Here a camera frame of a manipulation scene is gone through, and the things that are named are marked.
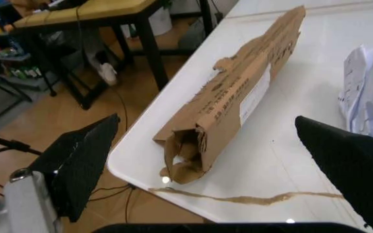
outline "black table leg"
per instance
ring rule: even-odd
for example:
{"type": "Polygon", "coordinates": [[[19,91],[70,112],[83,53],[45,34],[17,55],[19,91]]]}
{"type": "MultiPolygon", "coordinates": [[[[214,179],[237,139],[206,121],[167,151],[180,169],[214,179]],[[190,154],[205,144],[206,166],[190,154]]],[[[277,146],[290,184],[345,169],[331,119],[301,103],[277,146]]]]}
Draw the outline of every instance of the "black table leg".
{"type": "Polygon", "coordinates": [[[212,32],[212,19],[211,19],[211,10],[209,8],[208,0],[200,0],[201,13],[203,15],[203,23],[205,35],[209,36],[212,32]]]}
{"type": "Polygon", "coordinates": [[[125,62],[129,64],[133,63],[132,52],[130,51],[129,46],[127,45],[126,38],[124,37],[122,29],[120,28],[120,25],[114,25],[112,26],[112,29],[113,29],[113,32],[115,33],[116,39],[118,40],[120,44],[120,48],[123,51],[125,62]]]}
{"type": "Polygon", "coordinates": [[[76,99],[83,109],[90,108],[90,102],[87,101],[73,82],[68,78],[67,72],[62,68],[59,59],[50,56],[50,52],[47,50],[45,44],[41,39],[35,35],[32,38],[25,36],[24,39],[27,41],[27,45],[31,48],[33,55],[37,56],[37,59],[42,62],[49,70],[51,70],[60,80],[64,83],[66,88],[69,90],[71,95],[76,99]]]}
{"type": "Polygon", "coordinates": [[[148,59],[149,66],[155,76],[158,89],[162,90],[168,83],[168,76],[166,74],[162,58],[159,54],[158,45],[153,36],[152,28],[147,17],[138,19],[135,24],[137,33],[139,34],[140,42],[142,43],[143,51],[148,59]]]}

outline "torn cardboard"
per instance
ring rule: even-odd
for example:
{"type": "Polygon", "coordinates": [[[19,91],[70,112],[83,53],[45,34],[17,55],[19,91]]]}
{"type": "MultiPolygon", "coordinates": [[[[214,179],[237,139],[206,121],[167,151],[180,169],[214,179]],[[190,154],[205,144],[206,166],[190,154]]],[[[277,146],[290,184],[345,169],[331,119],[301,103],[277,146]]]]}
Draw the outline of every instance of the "torn cardboard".
{"type": "Polygon", "coordinates": [[[286,12],[264,35],[214,65],[219,74],[154,137],[165,142],[166,168],[161,176],[183,184],[211,168],[292,54],[304,17],[303,6],[286,12]],[[183,161],[173,164],[177,155],[183,161]]]}

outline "white label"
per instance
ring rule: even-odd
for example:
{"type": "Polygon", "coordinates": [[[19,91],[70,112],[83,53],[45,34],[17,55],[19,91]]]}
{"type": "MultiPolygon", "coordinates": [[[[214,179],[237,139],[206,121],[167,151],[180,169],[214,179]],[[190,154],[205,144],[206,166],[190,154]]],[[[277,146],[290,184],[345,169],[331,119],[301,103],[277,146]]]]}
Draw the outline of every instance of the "white label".
{"type": "Polygon", "coordinates": [[[270,64],[267,65],[266,70],[258,80],[257,84],[247,94],[247,96],[240,103],[240,123],[241,126],[246,122],[247,118],[251,115],[254,109],[260,103],[267,89],[270,85],[270,64]]]}

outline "black metal frame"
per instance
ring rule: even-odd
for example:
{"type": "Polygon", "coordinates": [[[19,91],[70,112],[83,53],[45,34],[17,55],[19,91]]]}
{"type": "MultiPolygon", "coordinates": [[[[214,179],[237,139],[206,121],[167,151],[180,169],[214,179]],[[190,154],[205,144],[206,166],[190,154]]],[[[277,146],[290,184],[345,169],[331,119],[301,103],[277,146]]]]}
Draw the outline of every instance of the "black metal frame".
{"type": "MultiPolygon", "coordinates": [[[[36,36],[38,33],[49,33],[60,30],[76,29],[79,25],[81,28],[93,28],[93,27],[105,27],[111,26],[116,35],[117,40],[120,43],[124,54],[124,64],[133,63],[133,55],[146,55],[149,66],[151,67],[152,73],[155,77],[156,84],[159,90],[162,90],[168,83],[168,77],[162,62],[160,55],[190,55],[192,51],[189,50],[167,50],[159,51],[154,35],[152,33],[151,25],[149,23],[149,17],[162,7],[162,2],[156,0],[151,5],[146,7],[139,13],[81,20],[80,22],[65,22],[56,24],[45,24],[38,26],[30,26],[18,28],[14,31],[18,36],[26,38],[28,45],[31,47],[33,53],[43,63],[47,64],[47,67],[54,72],[64,83],[67,89],[70,91],[72,96],[80,104],[83,109],[90,108],[92,102],[107,88],[107,84],[101,80],[93,89],[89,91],[86,96],[83,96],[73,82],[68,78],[67,73],[64,72],[64,68],[61,62],[55,57],[50,56],[45,44],[41,39],[36,36]],[[136,30],[139,34],[139,39],[143,47],[143,52],[132,53],[126,43],[123,32],[121,31],[120,24],[135,24],[136,30]]],[[[209,5],[207,0],[200,0],[201,16],[204,21],[204,29],[206,35],[209,35],[212,31],[212,20],[209,5]]]]}
{"type": "Polygon", "coordinates": [[[36,154],[36,155],[41,155],[42,154],[41,152],[39,152],[37,150],[31,149],[30,145],[27,145],[25,143],[18,142],[18,141],[15,141],[15,140],[8,141],[8,140],[0,138],[0,145],[5,146],[3,148],[0,148],[0,152],[6,151],[6,150],[18,150],[18,151],[22,151],[22,152],[33,153],[33,154],[36,154]]]}

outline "floor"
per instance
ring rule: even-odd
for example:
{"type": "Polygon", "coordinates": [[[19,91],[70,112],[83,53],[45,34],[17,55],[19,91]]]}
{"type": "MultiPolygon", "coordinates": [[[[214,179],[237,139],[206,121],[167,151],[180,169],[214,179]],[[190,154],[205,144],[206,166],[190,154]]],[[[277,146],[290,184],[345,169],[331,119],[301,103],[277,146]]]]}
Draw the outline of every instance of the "floor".
{"type": "MultiPolygon", "coordinates": [[[[171,56],[164,57],[163,60],[168,76],[171,78],[187,57],[171,56]]],[[[98,78],[95,73],[88,70],[80,76],[89,82],[95,82],[98,78]]],[[[117,113],[121,123],[113,144],[117,143],[124,135],[125,121],[128,121],[129,126],[132,125],[158,94],[145,57],[136,57],[135,64],[127,67],[119,77],[121,84],[107,89],[88,111],[81,109],[69,92],[62,85],[58,85],[56,97],[47,95],[42,98],[31,109],[1,129],[0,137],[22,141],[32,145],[36,150],[43,151],[62,133],[82,128],[112,113],[117,113]],[[128,119],[124,117],[122,103],[116,92],[123,97],[128,119]]],[[[26,167],[34,159],[34,155],[18,151],[0,153],[0,183],[7,182],[14,170],[26,167]]],[[[105,167],[97,187],[115,187],[123,184],[124,181],[112,176],[105,167]]],[[[93,198],[112,193],[114,191],[101,191],[93,195],[93,198]]],[[[126,191],[108,199],[89,202],[76,223],[69,223],[68,219],[63,218],[65,232],[91,232],[105,225],[123,223],[128,193],[129,191],[126,191]]],[[[203,222],[200,216],[138,189],[132,193],[128,214],[130,223],[203,222]]]]}

